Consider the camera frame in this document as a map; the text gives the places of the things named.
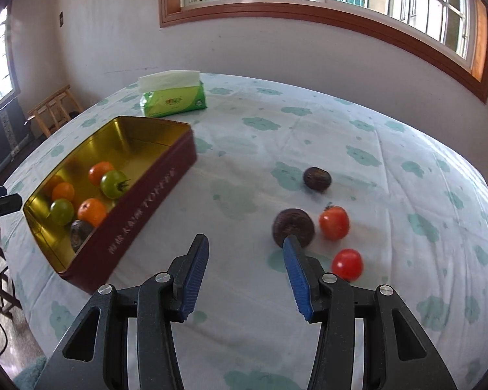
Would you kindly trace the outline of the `red tomato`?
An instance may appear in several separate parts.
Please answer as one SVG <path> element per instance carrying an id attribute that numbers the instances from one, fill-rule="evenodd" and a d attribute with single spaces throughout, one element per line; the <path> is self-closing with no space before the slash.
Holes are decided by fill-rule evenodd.
<path id="1" fill-rule="evenodd" d="M 319 216 L 319 226 L 323 236 L 330 241 L 342 240 L 351 227 L 346 210 L 333 204 L 329 204 Z"/>
<path id="2" fill-rule="evenodd" d="M 339 251 L 331 263 L 331 272 L 349 283 L 358 280 L 363 269 L 364 263 L 361 254 L 351 248 Z"/>

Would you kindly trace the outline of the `cloud pattern tablecloth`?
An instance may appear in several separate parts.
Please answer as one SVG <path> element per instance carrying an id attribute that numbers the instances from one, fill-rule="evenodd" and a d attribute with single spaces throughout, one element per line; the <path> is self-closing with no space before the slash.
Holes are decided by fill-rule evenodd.
<path id="1" fill-rule="evenodd" d="M 173 329 L 188 389 L 304 389 L 319 328 L 295 304 L 272 224 L 281 210 L 313 219 L 329 205 L 346 238 L 316 235 L 329 268 L 344 247 L 364 262 L 363 288 L 391 285 L 460 389 L 488 370 L 488 186 L 444 144 L 384 114 L 287 84 L 203 74 L 207 108 L 183 114 L 197 162 L 142 228 L 111 275 L 142 283 L 198 233 L 210 258 L 195 311 Z M 306 187 L 311 166 L 330 173 Z"/>

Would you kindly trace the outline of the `green tomato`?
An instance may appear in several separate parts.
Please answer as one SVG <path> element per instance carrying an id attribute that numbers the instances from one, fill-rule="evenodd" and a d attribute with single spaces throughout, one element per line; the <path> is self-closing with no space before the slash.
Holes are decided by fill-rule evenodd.
<path id="1" fill-rule="evenodd" d="M 71 223 L 73 221 L 74 215 L 74 206 L 67 199 L 57 199 L 51 204 L 51 219 L 59 226 L 65 226 Z"/>
<path id="2" fill-rule="evenodd" d="M 105 174 L 100 182 L 100 190 L 107 198 L 120 199 L 129 187 L 129 178 L 119 170 Z"/>

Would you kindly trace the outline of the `orange mandarin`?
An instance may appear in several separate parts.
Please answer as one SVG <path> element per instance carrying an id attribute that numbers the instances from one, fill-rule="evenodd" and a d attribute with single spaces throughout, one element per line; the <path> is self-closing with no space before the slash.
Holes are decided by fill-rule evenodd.
<path id="1" fill-rule="evenodd" d="M 51 197 L 54 202 L 59 199 L 65 199 L 69 202 L 74 201 L 75 188 L 69 182 L 60 182 L 53 188 Z"/>
<path id="2" fill-rule="evenodd" d="M 98 228 L 107 216 L 107 210 L 102 201 L 97 198 L 85 200 L 77 210 L 77 218 Z"/>
<path id="3" fill-rule="evenodd" d="M 99 187 L 103 176 L 109 173 L 110 171 L 113 171 L 114 169 L 115 169 L 114 165 L 108 161 L 101 161 L 99 163 L 96 163 L 91 168 L 89 168 L 88 171 L 89 182 L 93 186 Z"/>

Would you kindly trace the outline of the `wooden stool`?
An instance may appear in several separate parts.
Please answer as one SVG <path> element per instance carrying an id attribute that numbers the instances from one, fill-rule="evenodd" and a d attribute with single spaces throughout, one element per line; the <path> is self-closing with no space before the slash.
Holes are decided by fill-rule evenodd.
<path id="1" fill-rule="evenodd" d="M 84 111 L 69 84 L 42 100 L 27 113 L 25 125 L 34 123 L 45 137 L 69 123 Z"/>

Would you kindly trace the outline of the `red gold toffee tin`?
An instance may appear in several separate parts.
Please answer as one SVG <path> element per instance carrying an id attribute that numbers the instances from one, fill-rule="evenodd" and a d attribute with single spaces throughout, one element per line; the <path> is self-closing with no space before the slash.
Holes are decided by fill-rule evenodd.
<path id="1" fill-rule="evenodd" d="M 56 165 L 22 211 L 57 275 L 92 294 L 196 160 L 189 124 L 118 116 Z"/>

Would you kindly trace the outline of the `dark passion fruit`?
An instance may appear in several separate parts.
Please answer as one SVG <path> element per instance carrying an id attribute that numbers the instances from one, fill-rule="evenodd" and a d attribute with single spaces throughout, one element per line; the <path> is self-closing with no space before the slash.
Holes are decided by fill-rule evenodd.
<path id="1" fill-rule="evenodd" d="M 289 236 L 295 236 L 302 248 L 306 248 L 316 235 L 313 220 L 306 211 L 301 209 L 286 209 L 277 214 L 272 225 L 274 242 L 283 247 Z"/>
<path id="2" fill-rule="evenodd" d="M 304 172 L 303 181 L 307 188 L 322 193 L 331 186 L 332 178 L 326 170 L 311 166 Z"/>
<path id="3" fill-rule="evenodd" d="M 95 227 L 83 220 L 75 220 L 70 226 L 70 245 L 75 253 L 82 247 L 89 235 L 93 233 Z"/>

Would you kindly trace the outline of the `green tissue pack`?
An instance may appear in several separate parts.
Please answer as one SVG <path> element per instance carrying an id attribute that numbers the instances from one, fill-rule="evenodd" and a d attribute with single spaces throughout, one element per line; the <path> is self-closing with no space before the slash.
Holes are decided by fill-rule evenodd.
<path id="1" fill-rule="evenodd" d="M 170 70 L 138 78 L 145 117 L 162 118 L 207 108 L 199 71 Z"/>

